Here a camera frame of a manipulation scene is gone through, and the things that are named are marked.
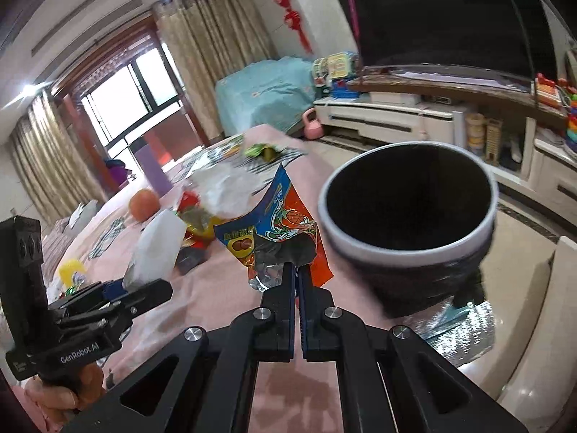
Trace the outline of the person's left hand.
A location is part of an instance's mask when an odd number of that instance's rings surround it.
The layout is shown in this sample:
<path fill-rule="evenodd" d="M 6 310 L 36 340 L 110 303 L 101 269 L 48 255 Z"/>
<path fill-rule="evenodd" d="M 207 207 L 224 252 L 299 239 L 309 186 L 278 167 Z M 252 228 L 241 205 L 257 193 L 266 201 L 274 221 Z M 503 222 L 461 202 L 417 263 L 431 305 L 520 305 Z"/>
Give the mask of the person's left hand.
<path fill-rule="evenodd" d="M 63 386 L 47 384 L 35 376 L 26 382 L 25 392 L 47 418 L 62 426 L 67 422 L 68 414 L 74 410 L 83 411 L 106 393 L 103 371 L 97 364 L 81 368 L 78 379 L 79 386 L 72 391 Z"/>

